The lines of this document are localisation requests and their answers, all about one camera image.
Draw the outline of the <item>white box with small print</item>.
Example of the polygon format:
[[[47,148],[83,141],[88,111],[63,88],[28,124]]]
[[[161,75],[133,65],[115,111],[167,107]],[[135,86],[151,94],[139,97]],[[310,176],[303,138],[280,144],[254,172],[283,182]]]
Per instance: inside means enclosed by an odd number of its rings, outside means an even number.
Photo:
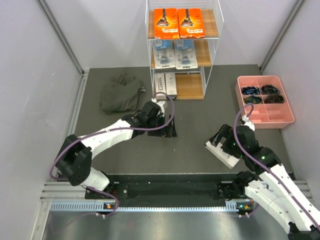
[[[239,158],[224,152],[222,149],[222,144],[220,142],[218,143],[217,146],[214,146],[211,144],[210,141],[207,141],[204,146],[229,169],[233,169],[240,161]]]

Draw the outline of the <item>slim white H' box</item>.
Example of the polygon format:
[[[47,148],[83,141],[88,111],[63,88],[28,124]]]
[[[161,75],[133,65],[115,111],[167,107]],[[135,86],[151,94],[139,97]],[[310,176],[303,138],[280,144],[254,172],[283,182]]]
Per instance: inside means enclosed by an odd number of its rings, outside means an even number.
[[[178,92],[176,84],[176,75],[174,72],[165,73],[165,86],[167,95],[169,95],[172,99],[176,99],[178,96]]]

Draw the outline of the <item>blue razor blister pack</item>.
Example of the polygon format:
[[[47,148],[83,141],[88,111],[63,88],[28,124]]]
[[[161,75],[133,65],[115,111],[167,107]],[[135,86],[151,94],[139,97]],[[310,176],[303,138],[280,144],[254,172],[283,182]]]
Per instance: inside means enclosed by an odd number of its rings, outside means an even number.
[[[177,70],[197,69],[198,62],[194,41],[180,39],[173,42],[175,67]]]
[[[155,40],[152,49],[156,69],[176,67],[175,51],[171,40]]]

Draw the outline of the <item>orange Gillette Fusion5 box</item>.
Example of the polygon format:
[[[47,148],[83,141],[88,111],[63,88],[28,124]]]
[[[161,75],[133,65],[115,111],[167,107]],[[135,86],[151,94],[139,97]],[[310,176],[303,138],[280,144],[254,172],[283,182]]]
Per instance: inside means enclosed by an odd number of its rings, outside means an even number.
[[[179,8],[177,15],[181,39],[205,37],[206,31],[200,8]]]

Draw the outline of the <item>white Harry's box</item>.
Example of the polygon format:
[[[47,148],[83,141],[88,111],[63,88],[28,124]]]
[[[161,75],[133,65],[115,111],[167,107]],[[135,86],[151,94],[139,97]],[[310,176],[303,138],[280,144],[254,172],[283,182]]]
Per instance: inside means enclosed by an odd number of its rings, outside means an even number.
[[[166,100],[166,80],[164,73],[156,73],[154,75],[154,86],[157,100]]]

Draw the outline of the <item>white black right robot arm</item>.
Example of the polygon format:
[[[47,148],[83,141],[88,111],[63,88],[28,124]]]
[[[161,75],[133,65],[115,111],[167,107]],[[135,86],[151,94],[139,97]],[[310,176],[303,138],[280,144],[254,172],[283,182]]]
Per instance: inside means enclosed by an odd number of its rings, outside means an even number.
[[[222,125],[206,142],[205,147],[228,168],[239,160],[248,168],[231,183],[218,184],[220,197],[252,200],[281,225],[290,240],[318,240],[320,211],[291,179],[278,156],[259,145],[254,131],[250,120],[241,120],[237,127]]]

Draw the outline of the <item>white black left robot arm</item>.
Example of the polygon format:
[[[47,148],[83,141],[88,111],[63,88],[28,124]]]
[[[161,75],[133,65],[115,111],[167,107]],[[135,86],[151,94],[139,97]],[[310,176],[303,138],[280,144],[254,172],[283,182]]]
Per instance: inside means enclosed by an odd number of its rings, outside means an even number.
[[[131,140],[145,132],[156,132],[171,126],[175,105],[167,122],[165,101],[147,101],[141,110],[127,114],[114,124],[94,133],[77,137],[69,135],[63,142],[54,161],[54,166],[72,186],[95,189],[102,198],[109,198],[114,191],[109,178],[92,167],[92,160],[103,151],[121,142]]]

